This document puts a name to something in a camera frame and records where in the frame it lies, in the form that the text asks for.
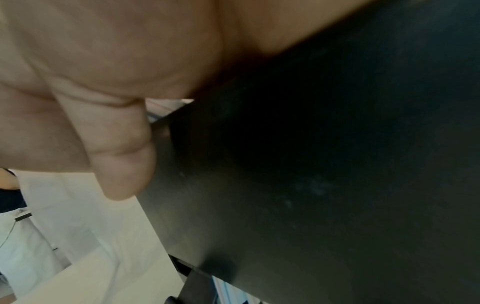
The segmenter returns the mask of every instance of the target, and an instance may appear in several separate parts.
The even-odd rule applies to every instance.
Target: dark flat surface
[[[479,303],[479,12],[374,6],[158,123],[168,253],[270,304]]]

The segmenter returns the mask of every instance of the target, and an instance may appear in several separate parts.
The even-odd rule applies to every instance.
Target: thin cord
[[[9,239],[10,234],[12,234],[12,231],[14,230],[16,223],[17,223],[16,221],[13,222],[13,226],[11,227],[10,232],[9,232],[8,235],[6,236],[6,238],[5,238],[5,240],[3,241],[3,243],[0,245],[0,248],[1,248],[1,247],[5,244],[5,242]]]

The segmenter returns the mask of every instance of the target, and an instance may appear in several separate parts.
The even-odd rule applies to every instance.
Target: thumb
[[[155,148],[143,99],[99,93],[65,78],[46,77],[83,142],[104,194],[129,198],[155,170]]]

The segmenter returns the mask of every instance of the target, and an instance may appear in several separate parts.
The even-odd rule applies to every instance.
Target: human skin
[[[143,98],[194,98],[368,1],[0,0],[0,166],[132,196],[155,168]]]

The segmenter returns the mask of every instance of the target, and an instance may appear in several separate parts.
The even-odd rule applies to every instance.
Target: blue and white striped object
[[[243,290],[213,277],[220,304],[267,304]]]

